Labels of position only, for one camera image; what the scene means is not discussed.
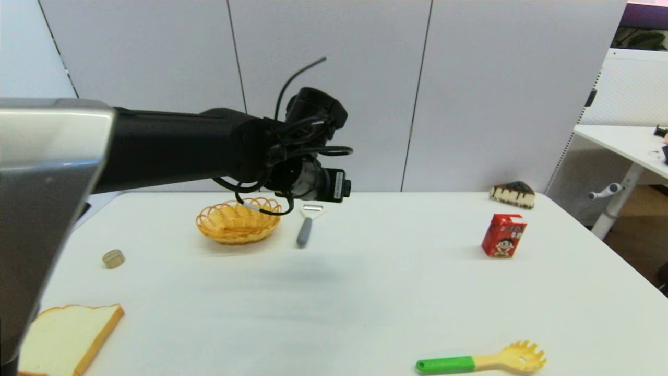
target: white table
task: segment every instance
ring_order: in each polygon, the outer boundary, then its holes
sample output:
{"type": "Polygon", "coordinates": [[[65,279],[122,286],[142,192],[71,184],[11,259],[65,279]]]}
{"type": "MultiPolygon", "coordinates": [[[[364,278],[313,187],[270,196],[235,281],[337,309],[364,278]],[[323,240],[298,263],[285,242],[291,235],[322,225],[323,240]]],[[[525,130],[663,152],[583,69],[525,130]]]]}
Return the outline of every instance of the white table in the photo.
{"type": "Polygon", "coordinates": [[[546,350],[539,375],[668,369],[668,300],[545,196],[354,193],[302,250],[299,213],[250,246],[200,235],[200,209],[231,198],[129,193],[71,236],[43,307],[126,311],[87,375],[411,376],[520,339],[546,350]],[[494,213],[528,221],[513,259],[480,247],[494,213]],[[114,248],[126,262],[106,270],[114,248]]]}
{"type": "Polygon", "coordinates": [[[592,228],[592,232],[603,239],[615,224],[645,169],[668,179],[668,165],[664,163],[661,151],[666,144],[663,138],[654,135],[654,128],[648,126],[578,125],[574,133],[633,162],[621,182],[624,189],[610,200],[592,228]]]}

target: desk leg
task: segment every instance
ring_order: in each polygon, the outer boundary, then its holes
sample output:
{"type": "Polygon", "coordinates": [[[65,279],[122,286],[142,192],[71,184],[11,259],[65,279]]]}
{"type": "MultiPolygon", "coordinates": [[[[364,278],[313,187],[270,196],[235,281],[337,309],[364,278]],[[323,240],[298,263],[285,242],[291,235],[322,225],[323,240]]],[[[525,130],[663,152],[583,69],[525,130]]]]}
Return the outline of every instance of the desk leg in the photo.
{"type": "Polygon", "coordinates": [[[608,231],[610,231],[612,226],[615,224],[615,221],[617,218],[619,218],[619,212],[624,207],[624,204],[626,204],[626,201],[631,196],[631,193],[633,193],[633,189],[635,188],[636,184],[638,184],[640,175],[643,174],[644,170],[645,168],[638,165],[637,163],[633,163],[631,165],[629,172],[627,172],[626,176],[624,176],[624,180],[622,181],[622,186],[624,189],[613,196],[613,199],[610,200],[608,206],[605,207],[605,210],[603,210],[601,216],[596,220],[594,228],[591,229],[597,238],[603,240],[603,238],[605,238],[605,236],[608,234],[608,231]]]}

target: green handle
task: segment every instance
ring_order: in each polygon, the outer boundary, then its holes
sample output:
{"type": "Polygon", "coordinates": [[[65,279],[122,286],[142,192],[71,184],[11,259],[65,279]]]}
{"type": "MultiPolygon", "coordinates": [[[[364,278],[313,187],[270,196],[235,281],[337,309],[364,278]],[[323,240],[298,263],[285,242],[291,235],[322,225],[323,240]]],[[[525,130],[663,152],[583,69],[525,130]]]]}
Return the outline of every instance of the green handle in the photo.
{"type": "Polygon", "coordinates": [[[423,373],[473,372],[476,370],[476,364],[473,362],[472,357],[427,359],[423,361],[417,361],[415,367],[418,369],[418,371],[423,373]]]}

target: pasta server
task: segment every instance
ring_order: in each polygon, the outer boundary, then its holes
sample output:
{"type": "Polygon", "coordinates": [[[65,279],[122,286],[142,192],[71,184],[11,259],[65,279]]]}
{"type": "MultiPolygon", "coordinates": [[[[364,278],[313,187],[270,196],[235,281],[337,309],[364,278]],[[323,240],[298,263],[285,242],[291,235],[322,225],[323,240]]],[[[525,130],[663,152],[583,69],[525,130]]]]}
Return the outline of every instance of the pasta server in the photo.
{"type": "Polygon", "coordinates": [[[511,373],[528,374],[541,369],[547,362],[545,352],[536,352],[538,344],[518,341],[506,346],[495,355],[454,357],[418,361],[415,367],[421,373],[466,373],[503,369],[511,373]]]}

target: cartoon face print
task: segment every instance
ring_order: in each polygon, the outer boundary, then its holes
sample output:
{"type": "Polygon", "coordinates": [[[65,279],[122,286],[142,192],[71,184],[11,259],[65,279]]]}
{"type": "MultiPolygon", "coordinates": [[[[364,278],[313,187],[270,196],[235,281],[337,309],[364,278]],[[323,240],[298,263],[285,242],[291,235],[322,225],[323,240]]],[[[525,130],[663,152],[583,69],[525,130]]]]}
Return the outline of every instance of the cartoon face print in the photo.
{"type": "Polygon", "coordinates": [[[497,257],[510,257],[509,252],[513,248],[512,239],[503,239],[496,244],[496,252],[494,252],[494,255],[497,257]]]}

